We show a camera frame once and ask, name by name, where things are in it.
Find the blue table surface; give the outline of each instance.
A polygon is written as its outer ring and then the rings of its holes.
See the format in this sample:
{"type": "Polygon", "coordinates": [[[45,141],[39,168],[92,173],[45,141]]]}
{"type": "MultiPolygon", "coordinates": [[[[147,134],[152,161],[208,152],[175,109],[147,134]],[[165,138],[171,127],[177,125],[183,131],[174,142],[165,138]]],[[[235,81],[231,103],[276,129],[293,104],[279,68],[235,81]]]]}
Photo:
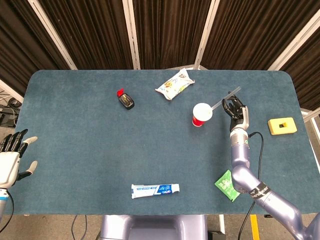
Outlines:
{"type": "MultiPolygon", "coordinates": [[[[243,214],[214,183],[231,169],[230,118],[222,107],[203,127],[192,125],[197,103],[218,102],[237,86],[248,106],[248,132],[264,136],[261,180],[303,213],[320,210],[320,175],[292,80],[282,71],[189,70],[195,84],[172,101],[155,91],[177,70],[41,70],[27,88],[16,130],[38,136],[20,171],[34,175],[10,190],[16,214],[243,214]],[[124,88],[134,102],[117,98],[124,88]],[[298,131],[271,135],[267,121],[293,117],[298,131]],[[131,198],[131,184],[180,184],[175,194],[131,198]]],[[[249,139],[257,174],[261,140],[249,139]]],[[[253,213],[264,213],[256,206],[253,213]]]]}

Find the red cup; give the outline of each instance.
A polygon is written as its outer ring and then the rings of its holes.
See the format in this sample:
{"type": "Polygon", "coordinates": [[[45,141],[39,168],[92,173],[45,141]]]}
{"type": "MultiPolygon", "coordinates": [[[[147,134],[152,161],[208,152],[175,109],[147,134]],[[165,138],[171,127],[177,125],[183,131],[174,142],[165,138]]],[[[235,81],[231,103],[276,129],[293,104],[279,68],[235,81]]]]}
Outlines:
{"type": "Polygon", "coordinates": [[[201,127],[206,121],[211,119],[212,109],[209,104],[198,103],[193,108],[192,124],[195,127],[201,127]]]}

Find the dark curtain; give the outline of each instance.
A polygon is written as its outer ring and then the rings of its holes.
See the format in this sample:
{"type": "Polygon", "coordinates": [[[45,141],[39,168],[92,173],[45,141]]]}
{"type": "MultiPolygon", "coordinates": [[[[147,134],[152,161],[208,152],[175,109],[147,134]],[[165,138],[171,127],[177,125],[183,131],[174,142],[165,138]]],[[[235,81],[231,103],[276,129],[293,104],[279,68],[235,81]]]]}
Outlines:
{"type": "Polygon", "coordinates": [[[281,70],[291,76],[302,108],[315,110],[320,107],[320,28],[281,70]]]}
{"type": "Polygon", "coordinates": [[[319,8],[319,0],[221,0],[201,65],[267,70],[319,8]]]}
{"type": "Polygon", "coordinates": [[[0,1],[0,79],[24,96],[40,69],[69,69],[26,0],[0,1]]]}
{"type": "Polygon", "coordinates": [[[40,0],[78,69],[133,69],[121,0],[40,0]]]}
{"type": "Polygon", "coordinates": [[[210,0],[133,0],[141,69],[195,63],[210,0]]]}

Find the white cup lid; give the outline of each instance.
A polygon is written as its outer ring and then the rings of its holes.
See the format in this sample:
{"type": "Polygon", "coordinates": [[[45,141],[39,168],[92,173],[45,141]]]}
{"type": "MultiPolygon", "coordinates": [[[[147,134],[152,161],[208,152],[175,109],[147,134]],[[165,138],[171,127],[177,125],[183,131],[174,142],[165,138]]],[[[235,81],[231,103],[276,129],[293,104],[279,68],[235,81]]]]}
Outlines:
{"type": "Polygon", "coordinates": [[[198,103],[193,108],[193,116],[199,121],[208,121],[212,117],[211,106],[203,102],[198,103]]]}

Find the green snack bag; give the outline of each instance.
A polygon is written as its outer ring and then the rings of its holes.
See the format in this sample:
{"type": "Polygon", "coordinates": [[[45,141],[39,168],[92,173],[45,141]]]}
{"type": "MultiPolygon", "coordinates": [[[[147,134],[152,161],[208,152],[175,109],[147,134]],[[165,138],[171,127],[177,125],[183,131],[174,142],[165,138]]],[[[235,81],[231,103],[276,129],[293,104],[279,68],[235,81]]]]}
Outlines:
{"type": "Polygon", "coordinates": [[[232,185],[230,170],[227,170],[214,185],[216,185],[216,187],[220,189],[232,202],[240,195],[240,192],[237,192],[232,185]]]}

